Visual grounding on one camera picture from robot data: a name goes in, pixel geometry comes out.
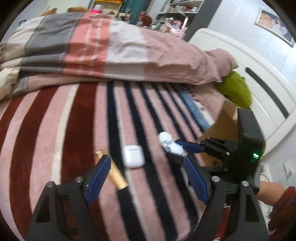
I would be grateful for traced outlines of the person's right forearm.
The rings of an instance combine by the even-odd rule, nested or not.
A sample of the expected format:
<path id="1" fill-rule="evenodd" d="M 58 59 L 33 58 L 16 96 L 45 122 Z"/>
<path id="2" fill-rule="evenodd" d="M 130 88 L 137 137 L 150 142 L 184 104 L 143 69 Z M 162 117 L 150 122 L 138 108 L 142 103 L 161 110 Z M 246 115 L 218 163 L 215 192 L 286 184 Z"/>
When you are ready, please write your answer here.
<path id="1" fill-rule="evenodd" d="M 276 182 L 260 181 L 259 192 L 256 198 L 263 203 L 275 206 L 285 192 L 285 188 Z"/>

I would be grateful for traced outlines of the person's right hand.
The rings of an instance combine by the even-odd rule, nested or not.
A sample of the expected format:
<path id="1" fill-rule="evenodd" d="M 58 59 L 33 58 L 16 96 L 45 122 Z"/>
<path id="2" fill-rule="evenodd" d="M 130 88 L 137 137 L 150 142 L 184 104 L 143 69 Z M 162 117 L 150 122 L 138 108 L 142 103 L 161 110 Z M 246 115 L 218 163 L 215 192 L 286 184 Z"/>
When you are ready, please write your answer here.
<path id="1" fill-rule="evenodd" d="M 264 194 L 264 182 L 261 181 L 261 182 L 260 182 L 260 185 L 259 185 L 259 188 L 258 188 L 258 191 L 257 191 L 257 193 L 255 194 L 255 196 L 256 196 L 256 198 L 257 198 L 258 200 L 260 200 L 260 199 L 262 198 L 263 194 Z"/>

